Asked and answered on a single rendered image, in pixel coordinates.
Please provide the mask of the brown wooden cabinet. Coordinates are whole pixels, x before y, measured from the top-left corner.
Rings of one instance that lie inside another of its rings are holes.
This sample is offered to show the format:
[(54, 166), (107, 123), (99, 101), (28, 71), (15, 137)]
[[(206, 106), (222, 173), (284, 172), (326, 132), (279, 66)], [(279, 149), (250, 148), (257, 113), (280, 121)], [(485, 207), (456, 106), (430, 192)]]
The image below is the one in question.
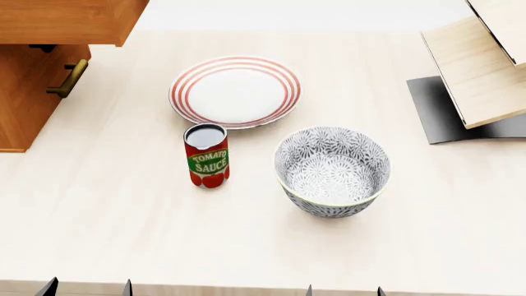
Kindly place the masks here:
[(59, 87), (82, 59), (86, 44), (58, 45), (51, 52), (27, 44), (0, 44), (0, 152), (26, 152), (62, 98), (47, 93)]

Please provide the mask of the black rack base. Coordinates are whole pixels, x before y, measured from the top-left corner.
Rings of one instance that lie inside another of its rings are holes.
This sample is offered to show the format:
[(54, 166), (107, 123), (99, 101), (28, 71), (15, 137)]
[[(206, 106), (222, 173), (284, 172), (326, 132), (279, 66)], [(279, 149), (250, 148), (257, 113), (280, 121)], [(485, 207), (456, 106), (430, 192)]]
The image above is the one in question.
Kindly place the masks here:
[(526, 139), (526, 114), (467, 129), (439, 76), (412, 79), (407, 85), (431, 145), (464, 140)]

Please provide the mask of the white red-striped plate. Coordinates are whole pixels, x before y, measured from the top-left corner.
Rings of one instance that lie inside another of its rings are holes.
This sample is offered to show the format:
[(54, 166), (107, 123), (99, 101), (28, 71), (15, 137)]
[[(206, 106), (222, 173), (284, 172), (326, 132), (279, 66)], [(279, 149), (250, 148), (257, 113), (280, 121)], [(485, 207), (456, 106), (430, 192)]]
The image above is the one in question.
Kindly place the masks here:
[(199, 62), (174, 79), (168, 101), (191, 123), (242, 130), (273, 123), (302, 98), (298, 76), (282, 63), (258, 56), (223, 56)]

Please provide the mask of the brown wooden cabinet drawer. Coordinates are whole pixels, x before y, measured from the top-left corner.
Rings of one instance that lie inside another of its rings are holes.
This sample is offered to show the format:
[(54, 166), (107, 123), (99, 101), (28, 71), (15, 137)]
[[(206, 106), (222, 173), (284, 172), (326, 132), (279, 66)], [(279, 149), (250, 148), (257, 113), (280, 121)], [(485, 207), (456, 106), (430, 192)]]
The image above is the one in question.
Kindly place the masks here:
[(150, 0), (0, 0), (0, 44), (121, 47)]

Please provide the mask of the grey floral patterned bowl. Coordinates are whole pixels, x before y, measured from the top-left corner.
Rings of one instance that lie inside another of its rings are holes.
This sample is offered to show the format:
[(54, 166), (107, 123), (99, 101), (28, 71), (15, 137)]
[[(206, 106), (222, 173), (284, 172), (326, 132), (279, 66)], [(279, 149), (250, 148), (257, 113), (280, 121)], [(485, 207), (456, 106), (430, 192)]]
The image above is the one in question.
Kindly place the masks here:
[(365, 210), (392, 172), (381, 145), (346, 127), (307, 127), (285, 137), (274, 154), (288, 199), (308, 214), (344, 218)]

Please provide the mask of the red tomato sauce can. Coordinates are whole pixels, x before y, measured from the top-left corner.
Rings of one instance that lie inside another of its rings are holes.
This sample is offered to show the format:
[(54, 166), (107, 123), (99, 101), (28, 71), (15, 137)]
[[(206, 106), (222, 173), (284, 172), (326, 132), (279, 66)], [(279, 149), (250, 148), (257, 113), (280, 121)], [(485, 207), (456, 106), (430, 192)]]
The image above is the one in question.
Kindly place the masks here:
[(183, 134), (190, 178), (197, 187), (214, 189), (230, 177), (228, 133), (214, 123), (199, 123)]

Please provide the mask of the light wooden rack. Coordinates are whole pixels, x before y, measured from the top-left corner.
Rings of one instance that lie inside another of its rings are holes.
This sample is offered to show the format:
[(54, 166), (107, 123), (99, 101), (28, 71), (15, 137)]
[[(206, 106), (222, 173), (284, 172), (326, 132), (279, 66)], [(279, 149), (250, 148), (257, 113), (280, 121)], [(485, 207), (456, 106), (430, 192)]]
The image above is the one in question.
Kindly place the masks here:
[(464, 0), (473, 14), (422, 32), (467, 129), (526, 113), (526, 0)]

